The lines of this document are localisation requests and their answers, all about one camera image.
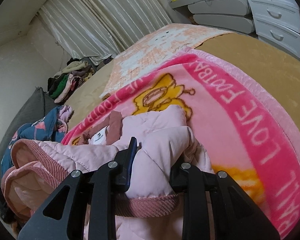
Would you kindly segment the white striped curtain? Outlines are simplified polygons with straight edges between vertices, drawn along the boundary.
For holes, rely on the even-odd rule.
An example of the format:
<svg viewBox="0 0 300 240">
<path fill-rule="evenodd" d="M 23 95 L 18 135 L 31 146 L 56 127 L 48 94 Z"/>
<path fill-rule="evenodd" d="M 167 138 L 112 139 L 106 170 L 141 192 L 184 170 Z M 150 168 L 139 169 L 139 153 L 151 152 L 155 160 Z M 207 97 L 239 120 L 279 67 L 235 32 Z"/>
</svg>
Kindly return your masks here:
<svg viewBox="0 0 300 240">
<path fill-rule="evenodd" d="M 97 63 L 172 22 L 158 0 L 47 0 L 38 15 L 72 58 Z"/>
</svg>

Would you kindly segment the white drawer chest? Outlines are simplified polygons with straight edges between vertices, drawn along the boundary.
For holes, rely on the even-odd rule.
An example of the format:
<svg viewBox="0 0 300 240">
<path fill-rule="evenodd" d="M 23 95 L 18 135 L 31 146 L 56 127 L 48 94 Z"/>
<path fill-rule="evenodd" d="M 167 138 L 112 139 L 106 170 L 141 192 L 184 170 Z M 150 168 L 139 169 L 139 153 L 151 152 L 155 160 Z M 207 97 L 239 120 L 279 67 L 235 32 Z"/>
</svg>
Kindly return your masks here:
<svg viewBox="0 0 300 240">
<path fill-rule="evenodd" d="M 300 9 L 295 0 L 248 0 L 256 35 L 300 61 Z"/>
</svg>

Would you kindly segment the tan bed sheet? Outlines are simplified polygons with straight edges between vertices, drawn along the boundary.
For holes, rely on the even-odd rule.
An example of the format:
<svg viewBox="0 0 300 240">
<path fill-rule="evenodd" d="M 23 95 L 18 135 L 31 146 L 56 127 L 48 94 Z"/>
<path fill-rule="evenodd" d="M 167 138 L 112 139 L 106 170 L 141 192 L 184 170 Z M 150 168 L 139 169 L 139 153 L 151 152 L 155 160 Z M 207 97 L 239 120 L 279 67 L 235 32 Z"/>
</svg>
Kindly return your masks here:
<svg viewBox="0 0 300 240">
<path fill-rule="evenodd" d="M 284 107 L 300 131 L 300 61 L 274 46 L 236 33 L 211 38 L 198 49 L 233 64 L 257 81 Z M 66 102 L 74 110 L 69 128 L 102 102 L 100 95 L 113 66 L 110 62 L 102 67 Z"/>
</svg>

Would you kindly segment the peach white checkered blanket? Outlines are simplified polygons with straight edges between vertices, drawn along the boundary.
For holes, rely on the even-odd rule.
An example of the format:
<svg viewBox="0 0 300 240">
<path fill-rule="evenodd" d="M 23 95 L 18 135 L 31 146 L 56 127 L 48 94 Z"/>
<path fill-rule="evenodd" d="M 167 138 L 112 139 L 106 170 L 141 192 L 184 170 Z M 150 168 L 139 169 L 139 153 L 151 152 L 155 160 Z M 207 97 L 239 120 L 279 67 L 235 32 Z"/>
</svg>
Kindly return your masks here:
<svg viewBox="0 0 300 240">
<path fill-rule="evenodd" d="M 115 91 L 143 77 L 177 51 L 197 48 L 205 41 L 231 31 L 192 24 L 168 24 L 138 40 L 113 60 L 113 70 L 100 95 L 104 99 Z"/>
</svg>

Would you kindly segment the pile of mixed clothes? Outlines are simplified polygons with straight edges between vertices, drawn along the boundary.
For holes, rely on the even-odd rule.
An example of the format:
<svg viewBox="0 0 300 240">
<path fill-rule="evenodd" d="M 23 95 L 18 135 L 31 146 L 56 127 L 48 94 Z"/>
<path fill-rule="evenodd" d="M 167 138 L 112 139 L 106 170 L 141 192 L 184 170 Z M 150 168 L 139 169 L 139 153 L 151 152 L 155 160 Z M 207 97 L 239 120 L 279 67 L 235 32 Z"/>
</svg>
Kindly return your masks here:
<svg viewBox="0 0 300 240">
<path fill-rule="evenodd" d="M 99 64 L 94 65 L 89 57 L 85 57 L 81 60 L 71 58 L 64 69 L 48 79 L 48 95 L 54 100 L 55 104 L 64 104 L 75 90 L 81 87 L 112 60 L 113 57 L 109 56 L 101 60 Z"/>
</svg>

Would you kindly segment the grey curved shelf unit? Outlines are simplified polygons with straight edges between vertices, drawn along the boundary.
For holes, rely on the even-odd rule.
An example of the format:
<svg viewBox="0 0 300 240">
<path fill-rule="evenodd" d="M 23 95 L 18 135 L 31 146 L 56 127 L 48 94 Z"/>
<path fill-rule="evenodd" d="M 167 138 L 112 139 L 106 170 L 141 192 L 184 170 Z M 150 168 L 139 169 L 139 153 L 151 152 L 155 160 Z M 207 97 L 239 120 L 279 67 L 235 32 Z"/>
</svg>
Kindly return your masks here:
<svg viewBox="0 0 300 240">
<path fill-rule="evenodd" d="M 175 0 L 169 5 L 192 16 L 198 25 L 247 35 L 255 32 L 248 0 Z"/>
</svg>

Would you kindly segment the pink quilted jacket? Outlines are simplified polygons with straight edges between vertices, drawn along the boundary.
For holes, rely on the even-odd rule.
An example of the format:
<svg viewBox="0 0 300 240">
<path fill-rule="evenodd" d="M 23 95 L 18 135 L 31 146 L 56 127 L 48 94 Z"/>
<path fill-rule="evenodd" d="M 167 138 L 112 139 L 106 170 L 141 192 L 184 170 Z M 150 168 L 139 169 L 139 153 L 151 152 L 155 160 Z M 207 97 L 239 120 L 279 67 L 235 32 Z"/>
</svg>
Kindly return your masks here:
<svg viewBox="0 0 300 240">
<path fill-rule="evenodd" d="M 125 118 L 113 111 L 100 127 L 109 127 L 104 145 L 19 139 L 11 150 L 13 167 L 1 180 L 8 206 L 18 217 L 29 219 L 70 172 L 97 170 L 135 137 L 141 147 L 129 190 L 117 198 L 117 238 L 181 239 L 182 201 L 169 184 L 171 167 L 183 157 L 202 171 L 213 171 L 206 149 L 187 125 L 185 111 L 171 105 Z"/>
</svg>

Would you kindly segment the pink football print blanket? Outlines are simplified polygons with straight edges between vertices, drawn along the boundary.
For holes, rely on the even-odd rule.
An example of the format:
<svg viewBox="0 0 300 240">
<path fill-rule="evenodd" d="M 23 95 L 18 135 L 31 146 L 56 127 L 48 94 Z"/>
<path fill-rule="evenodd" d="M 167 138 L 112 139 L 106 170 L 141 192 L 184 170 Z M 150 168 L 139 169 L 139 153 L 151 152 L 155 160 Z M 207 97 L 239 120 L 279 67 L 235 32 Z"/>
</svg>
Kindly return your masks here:
<svg viewBox="0 0 300 240">
<path fill-rule="evenodd" d="M 111 111 L 123 116 L 180 106 L 214 169 L 230 175 L 287 237 L 300 220 L 300 131 L 286 110 L 236 66 L 186 48 L 162 66 L 115 91 L 63 139 L 82 133 Z"/>
</svg>

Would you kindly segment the blue floral quilted jacket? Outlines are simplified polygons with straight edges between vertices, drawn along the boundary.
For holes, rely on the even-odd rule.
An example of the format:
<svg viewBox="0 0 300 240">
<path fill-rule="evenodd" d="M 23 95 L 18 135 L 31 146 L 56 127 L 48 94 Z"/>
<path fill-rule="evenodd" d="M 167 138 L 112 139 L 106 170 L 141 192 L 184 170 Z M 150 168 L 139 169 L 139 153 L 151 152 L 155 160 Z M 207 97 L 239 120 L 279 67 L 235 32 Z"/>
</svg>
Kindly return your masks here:
<svg viewBox="0 0 300 240">
<path fill-rule="evenodd" d="M 56 106 L 43 118 L 34 123 L 25 123 L 14 133 L 8 143 L 5 153 L 1 160 L 1 177 L 5 172 L 13 167 L 11 150 L 13 145 L 20 139 L 32 139 L 39 141 L 61 142 L 68 132 L 68 121 L 72 116 L 73 110 L 69 105 Z"/>
</svg>

